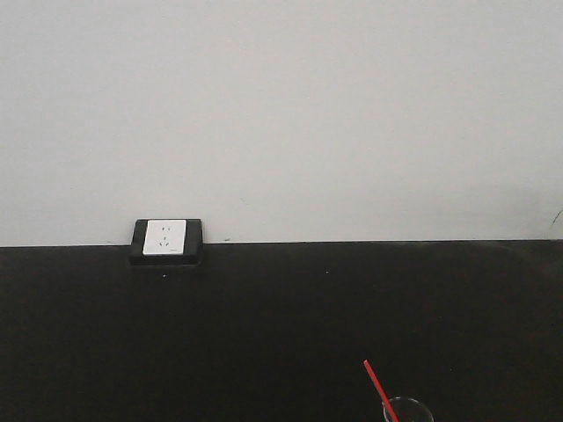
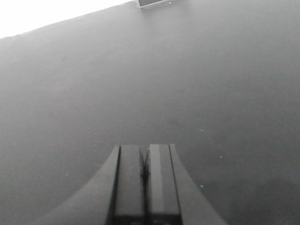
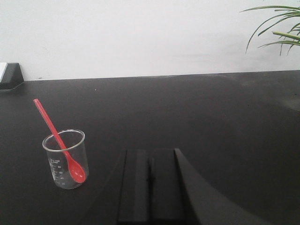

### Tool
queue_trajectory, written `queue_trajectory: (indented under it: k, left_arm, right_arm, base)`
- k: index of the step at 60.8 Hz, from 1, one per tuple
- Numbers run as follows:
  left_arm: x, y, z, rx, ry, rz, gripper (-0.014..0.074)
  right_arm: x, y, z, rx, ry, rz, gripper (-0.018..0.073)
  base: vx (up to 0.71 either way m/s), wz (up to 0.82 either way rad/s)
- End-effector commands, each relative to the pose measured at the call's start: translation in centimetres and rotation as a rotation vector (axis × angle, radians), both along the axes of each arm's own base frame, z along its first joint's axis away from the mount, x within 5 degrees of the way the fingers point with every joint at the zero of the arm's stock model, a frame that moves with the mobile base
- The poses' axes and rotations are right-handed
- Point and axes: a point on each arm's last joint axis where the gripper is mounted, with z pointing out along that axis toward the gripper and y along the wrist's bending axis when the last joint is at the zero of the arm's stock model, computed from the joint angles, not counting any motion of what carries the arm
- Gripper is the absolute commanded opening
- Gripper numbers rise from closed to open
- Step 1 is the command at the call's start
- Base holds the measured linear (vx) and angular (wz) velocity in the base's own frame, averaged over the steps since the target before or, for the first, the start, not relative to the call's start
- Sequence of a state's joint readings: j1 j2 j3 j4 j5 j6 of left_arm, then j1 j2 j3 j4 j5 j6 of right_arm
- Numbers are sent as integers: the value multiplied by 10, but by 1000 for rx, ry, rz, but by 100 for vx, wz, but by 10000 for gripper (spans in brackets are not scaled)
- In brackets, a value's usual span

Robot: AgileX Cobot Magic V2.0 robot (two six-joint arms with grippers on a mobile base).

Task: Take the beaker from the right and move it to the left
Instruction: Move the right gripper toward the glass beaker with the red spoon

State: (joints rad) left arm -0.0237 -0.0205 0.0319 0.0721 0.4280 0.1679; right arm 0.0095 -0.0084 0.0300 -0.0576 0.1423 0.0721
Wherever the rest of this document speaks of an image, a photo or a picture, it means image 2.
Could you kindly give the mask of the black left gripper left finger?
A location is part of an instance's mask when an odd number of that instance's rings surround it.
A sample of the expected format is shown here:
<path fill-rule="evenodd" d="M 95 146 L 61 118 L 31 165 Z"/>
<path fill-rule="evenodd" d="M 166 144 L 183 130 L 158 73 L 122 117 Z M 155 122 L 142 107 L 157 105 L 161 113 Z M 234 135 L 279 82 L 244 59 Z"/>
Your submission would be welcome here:
<path fill-rule="evenodd" d="M 39 225 L 143 225 L 143 156 L 136 145 L 115 146 L 97 173 Z"/>

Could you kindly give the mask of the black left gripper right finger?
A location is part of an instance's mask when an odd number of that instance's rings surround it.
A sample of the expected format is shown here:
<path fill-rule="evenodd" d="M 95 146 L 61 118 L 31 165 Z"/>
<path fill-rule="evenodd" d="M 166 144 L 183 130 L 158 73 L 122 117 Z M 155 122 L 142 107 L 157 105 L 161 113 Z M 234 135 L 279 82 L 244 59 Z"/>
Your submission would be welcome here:
<path fill-rule="evenodd" d="M 151 144 L 146 156 L 149 225 L 224 225 L 181 162 L 173 144 Z"/>

